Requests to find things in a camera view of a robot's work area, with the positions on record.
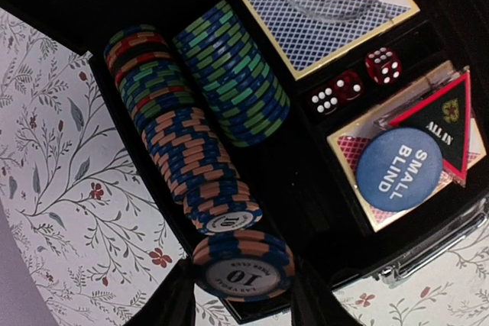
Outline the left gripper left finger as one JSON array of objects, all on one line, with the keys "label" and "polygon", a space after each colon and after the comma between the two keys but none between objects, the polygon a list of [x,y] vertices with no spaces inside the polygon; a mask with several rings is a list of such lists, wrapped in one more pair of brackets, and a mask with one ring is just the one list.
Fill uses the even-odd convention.
[{"label": "left gripper left finger", "polygon": [[146,304],[133,316],[134,326],[195,324],[191,259],[179,260]]}]

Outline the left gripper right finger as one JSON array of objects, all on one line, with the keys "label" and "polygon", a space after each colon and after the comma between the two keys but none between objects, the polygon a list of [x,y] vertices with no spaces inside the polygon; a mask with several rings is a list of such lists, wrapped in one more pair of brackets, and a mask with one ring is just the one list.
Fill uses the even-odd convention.
[{"label": "left gripper right finger", "polygon": [[304,326],[361,325],[334,296],[319,273],[307,261],[295,260],[291,288],[291,324]]}]

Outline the blue small blind button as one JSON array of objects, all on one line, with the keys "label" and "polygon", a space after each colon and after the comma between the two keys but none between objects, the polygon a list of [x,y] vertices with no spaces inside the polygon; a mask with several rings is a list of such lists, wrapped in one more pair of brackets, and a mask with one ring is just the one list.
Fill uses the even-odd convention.
[{"label": "blue small blind button", "polygon": [[376,136],[363,150],[355,172],[364,200],[381,211],[416,207],[439,183],[442,152],[427,133],[399,127]]}]

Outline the black triangular dealer button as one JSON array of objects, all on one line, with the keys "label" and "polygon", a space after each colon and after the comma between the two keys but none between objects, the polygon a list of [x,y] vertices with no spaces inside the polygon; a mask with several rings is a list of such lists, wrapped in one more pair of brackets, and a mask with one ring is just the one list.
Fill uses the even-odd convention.
[{"label": "black triangular dealer button", "polygon": [[460,186],[466,183],[471,129],[471,73],[465,66],[456,70],[447,60],[410,83],[412,96],[381,115],[375,124],[382,130],[413,127],[436,140],[443,169]]}]

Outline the red die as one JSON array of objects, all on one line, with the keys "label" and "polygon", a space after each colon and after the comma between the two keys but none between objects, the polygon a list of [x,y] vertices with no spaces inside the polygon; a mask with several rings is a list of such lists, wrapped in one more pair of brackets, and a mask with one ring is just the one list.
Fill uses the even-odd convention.
[{"label": "red die", "polygon": [[353,70],[347,70],[336,76],[331,82],[333,96],[341,105],[346,105],[364,93],[364,83]]},{"label": "red die", "polygon": [[396,82],[402,73],[399,57],[388,47],[367,53],[364,62],[368,75],[379,85]]},{"label": "red die", "polygon": [[311,91],[305,97],[305,101],[314,115],[330,115],[339,108],[339,100],[331,86]]}]

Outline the black poker case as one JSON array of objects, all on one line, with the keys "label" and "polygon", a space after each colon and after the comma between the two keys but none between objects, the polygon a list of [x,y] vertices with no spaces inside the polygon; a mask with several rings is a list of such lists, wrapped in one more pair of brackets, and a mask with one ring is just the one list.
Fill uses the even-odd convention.
[{"label": "black poker case", "polygon": [[[170,202],[115,95],[100,53],[138,20],[175,29],[218,0],[1,0],[1,202],[25,266],[56,325],[121,325],[200,236]],[[278,230],[318,263],[360,269],[488,203],[487,159],[407,219],[366,240],[339,172],[294,112],[259,147],[231,149]]]}]

